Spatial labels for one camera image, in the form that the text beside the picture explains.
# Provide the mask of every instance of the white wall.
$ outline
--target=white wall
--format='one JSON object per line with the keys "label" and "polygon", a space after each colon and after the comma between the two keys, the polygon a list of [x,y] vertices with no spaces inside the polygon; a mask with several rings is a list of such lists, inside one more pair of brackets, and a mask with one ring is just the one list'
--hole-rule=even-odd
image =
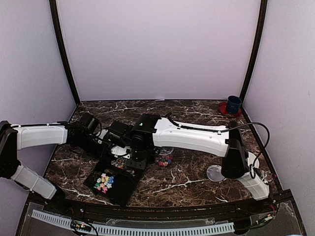
{"label": "white wall", "polygon": [[[315,1],[268,2],[244,107],[271,131],[267,148],[284,189],[315,232]],[[265,138],[263,130],[260,135]]]}
{"label": "white wall", "polygon": [[223,99],[241,91],[259,0],[61,0],[81,100]]}
{"label": "white wall", "polygon": [[[49,1],[0,1],[0,120],[68,120],[75,103],[59,55]],[[43,174],[54,146],[20,151]],[[0,235],[13,236],[28,193],[0,178]]]}

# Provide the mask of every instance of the black tray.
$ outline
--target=black tray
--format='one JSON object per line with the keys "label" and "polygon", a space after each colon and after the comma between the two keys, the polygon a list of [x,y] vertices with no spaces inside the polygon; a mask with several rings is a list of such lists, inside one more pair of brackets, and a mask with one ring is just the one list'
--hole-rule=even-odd
{"label": "black tray", "polygon": [[[125,207],[142,177],[143,172],[144,171],[142,170],[137,170],[131,175],[126,170],[110,164],[101,166],[97,164],[93,172],[85,179],[83,184],[89,187],[94,194],[100,194],[107,197],[111,203]],[[97,179],[100,178],[102,173],[105,173],[109,177],[114,176],[112,188],[108,189],[106,194],[94,188]]]}

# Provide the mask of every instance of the red plate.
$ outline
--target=red plate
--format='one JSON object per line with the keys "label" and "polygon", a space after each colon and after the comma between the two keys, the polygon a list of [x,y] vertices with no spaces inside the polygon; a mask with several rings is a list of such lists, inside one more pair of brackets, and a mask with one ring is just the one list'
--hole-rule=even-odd
{"label": "red plate", "polygon": [[226,104],[227,102],[222,102],[219,104],[219,111],[228,117],[238,117],[242,112],[241,109],[238,110],[236,114],[230,114],[229,112],[226,111]]}

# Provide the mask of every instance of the dark marble surface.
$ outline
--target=dark marble surface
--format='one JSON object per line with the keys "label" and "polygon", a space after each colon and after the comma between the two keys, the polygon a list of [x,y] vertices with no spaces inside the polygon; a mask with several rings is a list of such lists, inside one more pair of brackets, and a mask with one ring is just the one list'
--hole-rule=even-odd
{"label": "dark marble surface", "polygon": [[[176,101],[101,101],[83,102],[77,108],[71,121],[78,120],[85,112],[95,115],[103,124],[110,125],[119,120],[134,124],[143,113],[165,115],[172,112],[174,120],[203,125],[226,125],[230,120],[245,123],[241,115],[228,118],[218,111],[220,101],[176,100]],[[257,155],[258,144],[248,127],[241,128],[248,151]],[[199,151],[175,148],[173,163],[166,167],[152,164],[147,167],[134,191],[128,206],[133,207],[187,207],[234,202],[251,198],[250,192],[237,180],[226,179],[211,182],[206,171],[210,165],[221,165],[221,157]],[[268,180],[272,179],[263,156],[259,158],[260,168]],[[46,177],[58,184],[68,199],[110,204],[102,196],[95,196],[83,185],[85,178],[93,170],[98,160],[81,150],[71,150],[61,145],[55,152]]]}

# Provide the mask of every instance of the wire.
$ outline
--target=wire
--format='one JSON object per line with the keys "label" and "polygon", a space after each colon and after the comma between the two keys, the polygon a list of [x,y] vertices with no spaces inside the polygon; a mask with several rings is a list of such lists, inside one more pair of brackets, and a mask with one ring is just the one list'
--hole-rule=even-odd
{"label": "wire", "polygon": [[[58,209],[56,209],[52,204],[49,204],[49,206],[51,206],[53,209],[55,209],[57,212],[59,212],[61,215],[64,215],[64,213],[62,213],[61,211],[59,211]],[[77,217],[75,217],[74,216],[74,210],[73,210],[73,208],[72,207],[69,207],[68,208],[68,210],[71,210],[72,211],[72,215],[73,215],[73,219],[76,219],[76,220],[78,220],[78,221],[80,221],[80,222],[84,222],[85,224],[87,224],[87,225],[89,225],[94,231],[95,231],[95,233],[96,233],[96,236],[98,236],[98,231],[97,231],[97,229],[92,225],[92,224],[90,224],[89,222],[86,222],[86,221],[84,221],[84,220],[82,220],[82,219],[79,219],[79,218],[77,218]]]}
{"label": "wire", "polygon": [[[166,114],[166,118],[173,124],[175,125],[176,127],[179,127],[179,128],[183,128],[183,129],[192,129],[192,130],[200,130],[200,131],[207,131],[207,132],[214,132],[214,133],[225,133],[225,132],[228,132],[228,131],[231,131],[231,130],[234,130],[234,129],[238,129],[238,128],[241,128],[243,126],[247,126],[247,125],[253,125],[253,124],[256,124],[256,125],[260,125],[262,127],[265,128],[265,130],[267,131],[267,140],[266,140],[266,143],[264,145],[264,149],[267,147],[268,143],[269,143],[269,140],[270,140],[270,132],[269,132],[269,129],[267,128],[266,125],[264,125],[263,123],[260,123],[260,122],[249,122],[249,123],[246,123],[246,124],[241,124],[241,125],[238,125],[236,127],[233,127],[233,128],[229,128],[229,129],[224,129],[224,130],[215,130],[215,129],[203,129],[203,128],[196,128],[196,127],[192,127],[192,126],[186,126],[186,125],[181,125],[181,124],[178,124],[176,123],[175,121],[173,121],[173,119],[171,118],[171,112],[169,112],[168,114]],[[250,175],[252,178],[255,178],[256,177],[256,172],[254,170],[254,175],[252,174],[252,168],[255,169],[255,163],[256,161],[258,160],[258,158],[260,157],[260,155],[262,154],[262,151],[260,151],[260,153],[257,155],[257,157],[255,158],[253,164],[250,164]]]}
{"label": "wire", "polygon": [[96,119],[98,124],[99,124],[99,134],[97,135],[97,137],[99,137],[102,134],[102,130],[103,130],[102,129],[102,123],[96,117],[94,117],[94,119]]}

